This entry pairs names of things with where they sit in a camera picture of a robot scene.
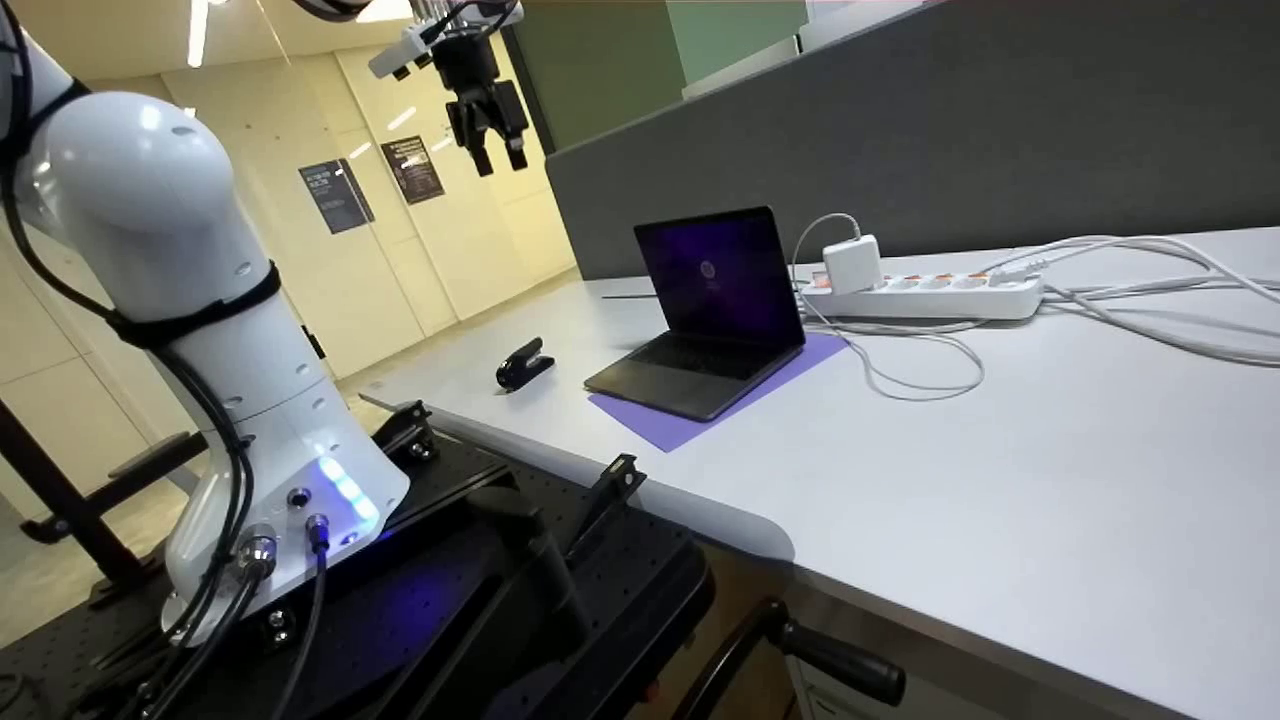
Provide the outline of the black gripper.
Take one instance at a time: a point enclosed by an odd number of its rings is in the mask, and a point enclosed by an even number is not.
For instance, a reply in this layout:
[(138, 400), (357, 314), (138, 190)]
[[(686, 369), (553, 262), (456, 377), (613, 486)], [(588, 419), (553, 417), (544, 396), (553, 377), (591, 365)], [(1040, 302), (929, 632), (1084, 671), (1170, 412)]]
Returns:
[(462, 136), (463, 150), (474, 157), (481, 175), (494, 175), (494, 158), (484, 148), (484, 126), (496, 126), (508, 150), (508, 168), (525, 173), (527, 168), (527, 148), (525, 148), (525, 108), (515, 86), (500, 77), (494, 44), (484, 36), (456, 36), (439, 41), (432, 48), (432, 64), (451, 90), (447, 101), (447, 120), (451, 130)]

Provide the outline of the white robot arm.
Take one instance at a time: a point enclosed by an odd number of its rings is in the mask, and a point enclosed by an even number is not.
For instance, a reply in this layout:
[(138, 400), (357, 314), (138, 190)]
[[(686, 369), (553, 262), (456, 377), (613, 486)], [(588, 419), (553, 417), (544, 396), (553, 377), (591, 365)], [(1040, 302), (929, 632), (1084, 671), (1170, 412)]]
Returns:
[(5, 213), (16, 239), (85, 257), (80, 309), (162, 369), (221, 457), (164, 541), (164, 632), (202, 644), (379, 541), (409, 472), (341, 400), (207, 124), (92, 90), (10, 24)]

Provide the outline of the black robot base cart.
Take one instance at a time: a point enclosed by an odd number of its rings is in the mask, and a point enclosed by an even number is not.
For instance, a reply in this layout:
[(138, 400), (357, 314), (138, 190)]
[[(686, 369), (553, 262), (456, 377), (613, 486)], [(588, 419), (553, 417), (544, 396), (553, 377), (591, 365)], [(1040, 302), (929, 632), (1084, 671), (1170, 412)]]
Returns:
[[(411, 472), (389, 536), (227, 632), (175, 720), (613, 720), (713, 603), (695, 541), (634, 507), (620, 457), (578, 486), (420, 408), (379, 444)], [(5, 648), (5, 720), (126, 720), (164, 661), (169, 580)]]

